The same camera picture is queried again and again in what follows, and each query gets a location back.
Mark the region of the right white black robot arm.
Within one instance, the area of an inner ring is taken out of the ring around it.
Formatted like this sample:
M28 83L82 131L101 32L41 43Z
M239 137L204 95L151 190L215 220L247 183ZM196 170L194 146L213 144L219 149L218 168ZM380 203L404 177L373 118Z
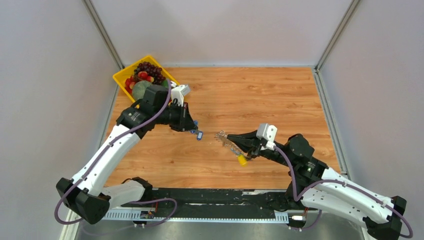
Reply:
M407 201L368 190L315 158L314 148L298 133L284 144L275 141L276 128L229 134L226 139L249 159L263 157L289 168L291 182L283 202L292 209L325 211L365 228L376 240L411 238L404 218Z

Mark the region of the metal key plate blue handle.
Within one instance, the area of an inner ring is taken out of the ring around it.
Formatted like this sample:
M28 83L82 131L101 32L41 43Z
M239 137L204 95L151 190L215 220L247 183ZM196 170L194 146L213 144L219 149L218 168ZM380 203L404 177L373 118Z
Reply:
M215 139L221 142L223 147L230 149L230 151L234 153L236 156L246 157L245 154L242 152L242 150L228 139L228 135L224 130L221 130L218 133L216 133Z

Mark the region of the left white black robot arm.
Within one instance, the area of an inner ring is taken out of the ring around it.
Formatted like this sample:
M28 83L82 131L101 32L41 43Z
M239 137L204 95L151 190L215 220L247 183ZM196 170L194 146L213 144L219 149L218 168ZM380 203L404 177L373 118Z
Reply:
M81 220L96 224L113 208L128 203L147 207L153 202L153 186L140 177L106 187L111 173L128 151L156 125L169 126L176 132L197 130L184 97L188 85L174 88L151 85L141 99L122 111L110 135L89 162L72 178L61 178L56 189L57 207L65 205Z

